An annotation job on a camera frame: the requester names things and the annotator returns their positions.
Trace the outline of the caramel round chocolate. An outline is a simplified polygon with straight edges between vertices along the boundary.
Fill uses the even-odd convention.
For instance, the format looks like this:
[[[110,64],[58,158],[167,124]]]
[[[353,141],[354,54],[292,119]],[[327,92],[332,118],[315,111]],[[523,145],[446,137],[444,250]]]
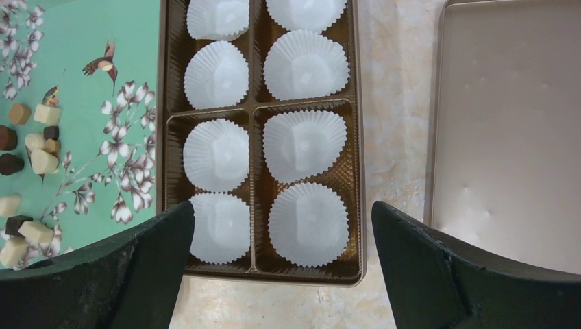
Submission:
[[[9,111],[9,119],[14,125],[25,125],[32,112],[28,106],[22,103],[14,103]]]

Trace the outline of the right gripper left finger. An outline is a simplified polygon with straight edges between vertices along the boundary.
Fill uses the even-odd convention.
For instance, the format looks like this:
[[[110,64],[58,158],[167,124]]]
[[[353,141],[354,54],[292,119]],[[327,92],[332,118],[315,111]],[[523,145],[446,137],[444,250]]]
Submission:
[[[2,328],[168,328],[193,239],[185,201],[106,239],[1,272]]]

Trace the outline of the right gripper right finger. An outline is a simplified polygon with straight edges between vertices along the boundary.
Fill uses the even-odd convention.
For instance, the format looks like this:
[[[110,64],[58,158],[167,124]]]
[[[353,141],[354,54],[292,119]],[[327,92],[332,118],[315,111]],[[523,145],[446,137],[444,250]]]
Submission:
[[[580,276],[485,251],[383,201],[371,221],[398,328],[579,328]]]

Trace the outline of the dark round chocolate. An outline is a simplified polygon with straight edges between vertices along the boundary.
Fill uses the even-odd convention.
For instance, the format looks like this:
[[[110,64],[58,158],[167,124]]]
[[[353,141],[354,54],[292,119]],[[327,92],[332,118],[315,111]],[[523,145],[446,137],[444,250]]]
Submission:
[[[17,145],[18,136],[16,131],[6,125],[0,125],[0,149],[3,151],[12,151]]]

